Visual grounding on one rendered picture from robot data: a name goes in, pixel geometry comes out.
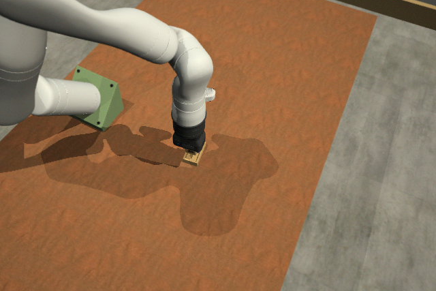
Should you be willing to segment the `tan wooden tray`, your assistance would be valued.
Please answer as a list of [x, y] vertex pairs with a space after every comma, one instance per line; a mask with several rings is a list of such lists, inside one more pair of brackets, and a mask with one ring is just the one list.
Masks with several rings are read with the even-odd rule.
[[200, 153], [197, 153], [197, 155], [192, 155], [192, 154], [185, 152], [185, 155], [183, 157], [183, 162], [185, 162], [187, 164], [191, 164], [193, 166], [198, 166], [198, 163], [199, 163], [200, 158], [203, 154], [205, 146], [206, 146], [206, 142], [204, 143], [204, 146], [203, 146], [202, 150], [200, 151]]

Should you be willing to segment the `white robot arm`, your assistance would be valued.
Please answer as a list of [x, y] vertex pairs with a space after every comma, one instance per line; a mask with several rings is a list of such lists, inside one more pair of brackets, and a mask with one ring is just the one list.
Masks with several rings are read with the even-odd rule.
[[95, 85], [39, 75], [47, 31], [112, 46], [151, 63], [168, 62], [178, 75], [172, 81], [173, 104], [185, 112], [204, 105], [213, 62], [188, 31], [130, 7], [94, 10], [77, 0], [0, 0], [1, 126], [20, 123], [31, 113], [87, 115], [99, 108]]

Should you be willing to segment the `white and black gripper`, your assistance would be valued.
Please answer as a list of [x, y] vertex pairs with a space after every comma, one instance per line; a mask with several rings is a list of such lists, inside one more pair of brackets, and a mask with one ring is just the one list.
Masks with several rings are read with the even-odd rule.
[[192, 112], [179, 110], [172, 102], [171, 117], [174, 129], [172, 139], [174, 145], [200, 153], [206, 140], [204, 132], [206, 102], [212, 101], [214, 98], [215, 90], [207, 87], [204, 105]]

